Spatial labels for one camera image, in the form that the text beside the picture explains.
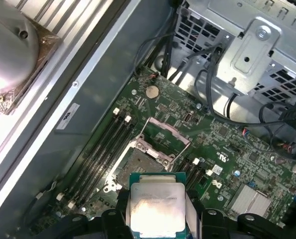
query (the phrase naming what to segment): ventilation holes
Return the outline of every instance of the ventilation holes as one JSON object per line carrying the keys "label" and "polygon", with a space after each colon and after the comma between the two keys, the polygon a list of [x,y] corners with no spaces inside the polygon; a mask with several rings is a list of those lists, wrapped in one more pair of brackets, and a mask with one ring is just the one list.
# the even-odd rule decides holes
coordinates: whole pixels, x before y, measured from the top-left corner
{"label": "ventilation holes", "polygon": [[262,85],[258,84],[254,90],[271,101],[285,102],[287,99],[296,96],[296,79],[290,76],[285,69],[272,73],[270,77],[278,82],[278,86],[266,89],[261,88]]}
{"label": "ventilation holes", "polygon": [[193,52],[197,52],[206,47],[205,42],[207,41],[211,42],[209,46],[212,46],[212,42],[215,41],[219,32],[220,29],[203,19],[197,19],[194,16],[179,16],[179,25],[177,26],[175,36],[180,39],[180,43],[183,46]]}

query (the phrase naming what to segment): black cable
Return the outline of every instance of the black cable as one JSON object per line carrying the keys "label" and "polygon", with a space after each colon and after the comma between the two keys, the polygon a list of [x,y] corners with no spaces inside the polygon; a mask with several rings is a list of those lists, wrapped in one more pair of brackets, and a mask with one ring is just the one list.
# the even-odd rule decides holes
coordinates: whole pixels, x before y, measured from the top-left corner
{"label": "black cable", "polygon": [[155,37],[153,37],[153,38],[149,38],[149,39],[145,40],[145,41],[140,45],[140,47],[138,48],[138,51],[137,51],[137,53],[136,53],[136,55],[135,55],[135,58],[134,58],[134,68],[133,68],[133,73],[134,73],[134,75],[135,75],[137,78],[140,78],[140,77],[148,77],[148,76],[149,76],[149,75],[146,75],[146,76],[140,76],[140,75],[138,75],[138,73],[137,73],[137,64],[138,64],[137,61],[138,61],[139,54],[140,54],[140,52],[142,51],[143,47],[144,47],[147,43],[149,43],[149,42],[151,42],[151,41],[154,41],[154,40],[157,40],[157,39],[162,39],[162,38],[164,38],[164,37],[171,36],[171,35],[174,35],[174,32],[167,33],[167,34],[160,35],[160,36],[155,36]]}
{"label": "black cable", "polygon": [[157,45],[155,46],[155,48],[153,49],[152,53],[149,55],[149,57],[145,60],[145,62],[143,63],[144,66],[147,66],[149,68],[152,67],[155,59],[157,58],[157,56],[159,55],[160,51],[162,50],[163,46],[166,44],[167,42],[167,38],[164,37],[162,38]]}
{"label": "black cable", "polygon": [[[228,124],[233,124],[233,125],[237,125],[237,126],[244,126],[244,127],[262,127],[262,126],[269,126],[269,125],[276,125],[276,124],[285,123],[284,121],[274,121],[274,122],[264,122],[264,123],[237,122],[237,121],[233,121],[228,118],[222,117],[221,115],[216,114],[216,112],[214,111],[214,108],[213,108],[213,104],[212,104],[211,82],[212,82],[212,79],[214,78],[216,71],[217,71],[217,62],[220,59],[220,54],[221,54],[221,50],[219,48],[217,48],[214,51],[214,53],[212,54],[209,69],[208,69],[208,74],[207,74],[207,78],[206,78],[206,98],[207,98],[209,110],[210,110],[211,114],[216,118],[216,120],[218,120],[222,123],[228,123]],[[195,84],[195,91],[196,91],[197,96],[199,98],[201,98],[199,95],[198,89],[196,87],[196,84]]]}
{"label": "black cable", "polygon": [[[167,32],[174,32],[175,31],[177,20],[178,20],[178,14],[176,12],[176,9],[173,9],[170,26],[169,26],[169,29]],[[174,35],[171,35],[166,40],[166,47],[165,47],[162,67],[161,67],[161,71],[160,71],[160,74],[162,76],[164,76],[165,78],[168,77],[168,72],[170,69],[173,38],[174,38]]]}
{"label": "black cable", "polygon": [[212,47],[209,47],[208,49],[203,49],[203,50],[200,50],[200,51],[197,51],[197,52],[194,52],[192,53],[191,55],[188,55],[187,56],[187,59],[188,61],[185,62],[185,61],[182,61],[181,64],[179,65],[179,67],[177,68],[177,70],[170,76],[169,80],[172,81],[182,70],[183,68],[185,67],[185,65],[187,64],[190,64],[192,59],[196,56],[203,56],[203,55],[206,55],[206,54],[209,54],[211,53],[216,47],[218,47],[218,45],[215,45],[215,46],[212,46]]}
{"label": "black cable", "polygon": [[226,108],[226,116],[229,119],[230,118],[230,108],[232,105],[232,102],[234,101],[234,99],[237,97],[238,95],[233,93],[232,96],[230,97],[228,104],[227,104],[227,108]]}
{"label": "black cable", "polygon": [[[264,120],[264,116],[263,116],[263,111],[266,107],[270,106],[270,105],[281,105],[281,106],[285,106],[289,109],[293,108],[294,106],[290,105],[290,104],[287,104],[287,103],[283,103],[283,102],[270,102],[270,103],[267,103],[265,105],[263,105],[261,108],[260,108],[260,111],[259,111],[259,120],[260,122],[264,123],[265,120]],[[271,149],[277,153],[280,157],[284,158],[284,159],[287,159],[287,160],[290,160],[290,161],[296,161],[296,154],[292,154],[292,153],[288,153],[287,151],[285,151],[283,148],[279,148],[277,146],[277,144],[275,143],[275,139],[277,137],[277,134],[281,131],[281,129],[285,126],[282,125],[280,126],[275,132],[272,132],[272,130],[269,128],[269,127],[265,127],[265,129],[268,131],[268,134],[270,136],[270,147]]]}

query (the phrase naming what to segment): integrated circuit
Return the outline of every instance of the integrated circuit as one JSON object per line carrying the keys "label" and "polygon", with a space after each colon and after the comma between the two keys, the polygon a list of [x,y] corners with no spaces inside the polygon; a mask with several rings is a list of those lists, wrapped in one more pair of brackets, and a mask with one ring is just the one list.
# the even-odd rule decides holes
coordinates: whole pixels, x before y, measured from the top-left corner
{"label": "integrated circuit", "polygon": [[259,155],[257,153],[254,153],[252,152],[249,156],[249,159],[252,161],[252,162],[255,162],[257,161],[257,159],[259,158]]}
{"label": "integrated circuit", "polygon": [[225,137],[228,134],[229,130],[226,127],[221,127],[218,131],[218,134],[222,137]]}
{"label": "integrated circuit", "polygon": [[127,163],[117,176],[117,182],[129,188],[129,175],[131,173],[159,173],[164,170],[164,167],[151,159],[139,149],[134,149],[133,153],[128,158]]}

